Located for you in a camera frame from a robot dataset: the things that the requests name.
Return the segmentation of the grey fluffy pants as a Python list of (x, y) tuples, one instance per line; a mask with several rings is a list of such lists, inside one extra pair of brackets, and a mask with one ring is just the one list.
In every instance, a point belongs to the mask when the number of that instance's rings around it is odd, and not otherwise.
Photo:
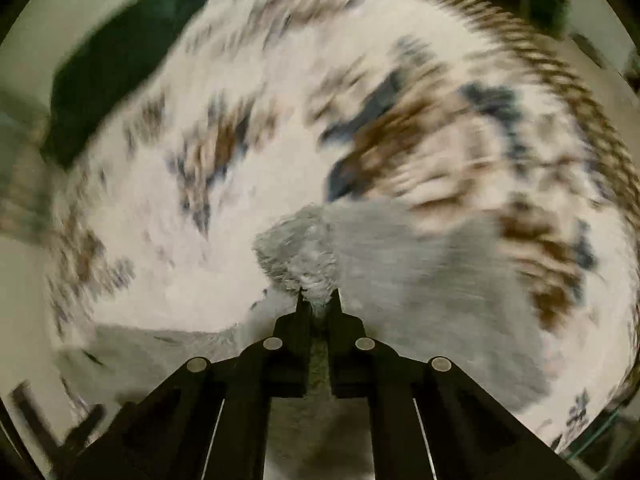
[(329, 296), (408, 358), (450, 356), (498, 401), (521, 411), (549, 382), (534, 308), (485, 217), (416, 232), (389, 202), (310, 206), (258, 234), (238, 258), (166, 292), (171, 327), (215, 354), (260, 336), (295, 294), (326, 322)]

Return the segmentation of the floral fleece bed blanket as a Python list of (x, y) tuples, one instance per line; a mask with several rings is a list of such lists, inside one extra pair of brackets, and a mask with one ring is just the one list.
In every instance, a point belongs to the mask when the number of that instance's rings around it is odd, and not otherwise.
[(480, 214), (539, 316), (566, 450), (639, 375), (639, 177), (594, 94), (486, 0), (207, 0), (58, 166), (46, 267), (76, 415), (188, 348), (166, 292), (279, 218), (356, 198), (445, 231)]

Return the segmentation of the dark green folded blanket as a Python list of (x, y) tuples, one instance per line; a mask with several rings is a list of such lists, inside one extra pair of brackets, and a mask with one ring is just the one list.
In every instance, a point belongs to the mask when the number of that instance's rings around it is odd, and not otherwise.
[(101, 120), (163, 61), (207, 0), (134, 0), (97, 27), (56, 70), (40, 153), (68, 168)]

